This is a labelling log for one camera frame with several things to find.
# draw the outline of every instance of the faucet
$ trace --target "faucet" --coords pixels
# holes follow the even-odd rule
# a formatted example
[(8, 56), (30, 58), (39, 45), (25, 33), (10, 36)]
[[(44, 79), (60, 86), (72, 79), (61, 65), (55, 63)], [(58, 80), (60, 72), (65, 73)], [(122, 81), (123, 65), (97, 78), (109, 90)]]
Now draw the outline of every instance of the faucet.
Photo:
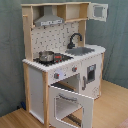
[(73, 37), (74, 37), (75, 35), (80, 36), (80, 41), (82, 41), (82, 35), (81, 35), (80, 33), (74, 33), (74, 34), (71, 36), (71, 38), (70, 38), (70, 43), (69, 43), (68, 46), (67, 46), (68, 49), (72, 49), (73, 47), (75, 47), (75, 44), (73, 44), (73, 42), (72, 42), (72, 39), (73, 39)]

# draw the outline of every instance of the play kitchen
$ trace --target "play kitchen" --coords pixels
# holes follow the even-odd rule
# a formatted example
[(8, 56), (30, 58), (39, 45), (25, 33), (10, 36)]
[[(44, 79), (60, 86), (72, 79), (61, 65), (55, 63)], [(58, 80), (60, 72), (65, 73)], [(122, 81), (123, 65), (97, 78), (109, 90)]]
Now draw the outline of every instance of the play kitchen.
[[(45, 128), (92, 127), (105, 49), (85, 44), (86, 20), (106, 21), (107, 10), (90, 2), (22, 5), (26, 110)], [(81, 120), (72, 114), (80, 108)]]

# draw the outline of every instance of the knob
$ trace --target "knob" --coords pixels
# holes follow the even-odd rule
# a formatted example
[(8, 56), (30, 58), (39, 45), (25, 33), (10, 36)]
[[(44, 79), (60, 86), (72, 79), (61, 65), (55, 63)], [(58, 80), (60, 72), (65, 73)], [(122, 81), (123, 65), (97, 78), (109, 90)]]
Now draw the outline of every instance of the knob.
[(59, 74), (58, 74), (58, 73), (55, 73), (55, 74), (54, 74), (54, 78), (55, 78), (55, 79), (59, 79)]
[(77, 70), (77, 67), (73, 67), (73, 68), (72, 68), (72, 71), (73, 71), (73, 72), (76, 72), (76, 70)]

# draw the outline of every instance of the sink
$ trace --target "sink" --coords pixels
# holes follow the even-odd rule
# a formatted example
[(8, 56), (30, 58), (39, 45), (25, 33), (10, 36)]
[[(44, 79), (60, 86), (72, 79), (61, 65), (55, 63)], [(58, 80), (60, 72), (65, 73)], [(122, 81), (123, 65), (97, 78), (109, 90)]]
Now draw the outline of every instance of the sink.
[(82, 56), (82, 55), (85, 55), (87, 53), (94, 52), (94, 51), (95, 50), (91, 48), (78, 47), (78, 48), (68, 49), (65, 51), (65, 53), (72, 54), (75, 56)]

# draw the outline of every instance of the stovetop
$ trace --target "stovetop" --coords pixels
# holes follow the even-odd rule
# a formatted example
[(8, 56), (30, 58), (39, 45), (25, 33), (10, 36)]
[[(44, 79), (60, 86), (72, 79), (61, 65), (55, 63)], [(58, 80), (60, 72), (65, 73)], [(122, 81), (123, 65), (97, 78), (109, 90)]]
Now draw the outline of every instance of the stovetop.
[(64, 61), (73, 59), (73, 57), (70, 57), (70, 56), (67, 56), (67, 55), (63, 55), (63, 54), (60, 54), (60, 55), (62, 55), (62, 60), (60, 60), (60, 61), (42, 62), (42, 61), (40, 61), (39, 58), (33, 59), (33, 61), (48, 67), (48, 66), (52, 66), (54, 64), (62, 63)]

